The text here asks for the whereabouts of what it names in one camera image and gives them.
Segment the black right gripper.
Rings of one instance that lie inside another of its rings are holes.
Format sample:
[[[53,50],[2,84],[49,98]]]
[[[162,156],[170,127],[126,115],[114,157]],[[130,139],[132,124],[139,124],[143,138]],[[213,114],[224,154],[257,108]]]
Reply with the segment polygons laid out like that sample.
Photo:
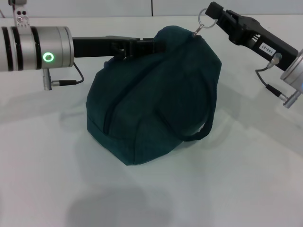
[[[268,61],[272,60],[274,54],[280,53],[282,59],[277,67],[283,71],[288,69],[298,55],[298,50],[267,31],[251,17],[242,16],[232,10],[224,10],[214,1],[210,3],[205,14],[217,20],[216,24],[234,44],[245,46]]]

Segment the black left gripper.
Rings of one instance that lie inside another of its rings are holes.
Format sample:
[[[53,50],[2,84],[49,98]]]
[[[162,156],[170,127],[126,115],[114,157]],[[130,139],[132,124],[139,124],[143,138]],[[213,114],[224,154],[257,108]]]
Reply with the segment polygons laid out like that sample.
[[[134,59],[166,51],[164,41],[123,36],[74,37],[74,57],[117,57]]]

